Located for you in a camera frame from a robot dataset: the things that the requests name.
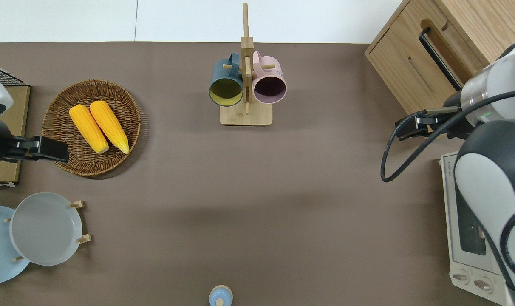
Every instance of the white plate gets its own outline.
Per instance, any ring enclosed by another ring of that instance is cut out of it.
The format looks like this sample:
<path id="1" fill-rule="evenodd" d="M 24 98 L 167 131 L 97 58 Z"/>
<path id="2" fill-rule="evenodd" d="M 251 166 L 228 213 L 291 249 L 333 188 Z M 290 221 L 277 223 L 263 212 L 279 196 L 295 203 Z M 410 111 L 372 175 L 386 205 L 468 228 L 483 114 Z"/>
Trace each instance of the white plate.
<path id="1" fill-rule="evenodd" d="M 34 264 L 53 266 L 76 252 L 82 221 L 71 202 L 59 194 L 40 192 L 23 200 L 10 222 L 16 251 Z"/>

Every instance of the oven knob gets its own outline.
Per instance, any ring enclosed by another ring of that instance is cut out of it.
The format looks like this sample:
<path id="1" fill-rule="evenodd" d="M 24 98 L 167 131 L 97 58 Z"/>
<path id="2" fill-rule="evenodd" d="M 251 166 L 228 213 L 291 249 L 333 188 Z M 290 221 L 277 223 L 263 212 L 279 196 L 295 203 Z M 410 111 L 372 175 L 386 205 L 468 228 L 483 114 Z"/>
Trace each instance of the oven knob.
<path id="1" fill-rule="evenodd" d="M 476 280 L 473 282 L 475 286 L 482 289 L 482 291 L 486 292 L 487 294 L 491 294 L 494 291 L 494 287 L 491 285 L 491 281 L 487 277 L 483 277 L 482 280 Z"/>
<path id="2" fill-rule="evenodd" d="M 461 281 L 465 285 L 469 283 L 469 276 L 467 275 L 467 271 L 460 270 L 458 273 L 452 273 L 450 272 L 450 277 L 453 279 L 457 279 L 458 281 Z"/>

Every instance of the black drawer handle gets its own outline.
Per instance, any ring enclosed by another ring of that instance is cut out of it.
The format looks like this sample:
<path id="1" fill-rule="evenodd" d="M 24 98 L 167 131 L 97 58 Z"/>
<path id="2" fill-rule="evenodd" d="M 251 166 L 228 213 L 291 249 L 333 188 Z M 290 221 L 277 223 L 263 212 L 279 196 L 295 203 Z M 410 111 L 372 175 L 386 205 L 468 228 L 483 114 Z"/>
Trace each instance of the black drawer handle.
<path id="1" fill-rule="evenodd" d="M 431 30 L 431 27 L 426 27 L 422 33 L 420 33 L 419 40 L 422 43 L 422 46 L 428 52 L 429 56 L 433 59 L 433 62 L 437 65 L 437 67 L 441 70 L 442 74 L 446 77 L 446 79 L 450 82 L 450 85 L 456 89 L 456 91 L 461 91 L 461 85 L 458 80 L 454 77 L 450 69 L 446 67 L 446 64 L 442 61 L 442 58 L 439 57 L 435 49 L 433 49 L 432 45 L 429 43 L 426 37 L 426 33 Z"/>

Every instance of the oven window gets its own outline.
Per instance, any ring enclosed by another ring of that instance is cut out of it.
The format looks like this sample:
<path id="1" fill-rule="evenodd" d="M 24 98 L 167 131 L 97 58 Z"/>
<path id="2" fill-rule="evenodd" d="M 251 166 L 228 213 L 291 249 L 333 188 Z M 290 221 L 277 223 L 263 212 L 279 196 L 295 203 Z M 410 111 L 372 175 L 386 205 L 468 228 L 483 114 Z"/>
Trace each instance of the oven window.
<path id="1" fill-rule="evenodd" d="M 460 246 L 466 252 L 477 255 L 486 255 L 486 240 L 484 233 L 477 223 L 477 217 L 461 196 L 456 186 L 456 202 L 458 208 L 458 225 L 460 233 Z"/>

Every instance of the wooden base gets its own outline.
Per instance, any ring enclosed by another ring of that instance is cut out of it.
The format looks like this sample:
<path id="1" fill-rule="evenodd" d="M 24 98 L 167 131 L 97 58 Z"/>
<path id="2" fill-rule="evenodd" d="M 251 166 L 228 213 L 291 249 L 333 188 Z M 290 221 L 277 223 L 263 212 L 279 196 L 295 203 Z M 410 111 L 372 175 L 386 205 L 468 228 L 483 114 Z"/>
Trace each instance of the wooden base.
<path id="1" fill-rule="evenodd" d="M 223 125 L 267 126 L 273 123 L 273 105 L 252 101 L 248 115 L 244 100 L 234 106 L 220 107 L 220 123 Z"/>

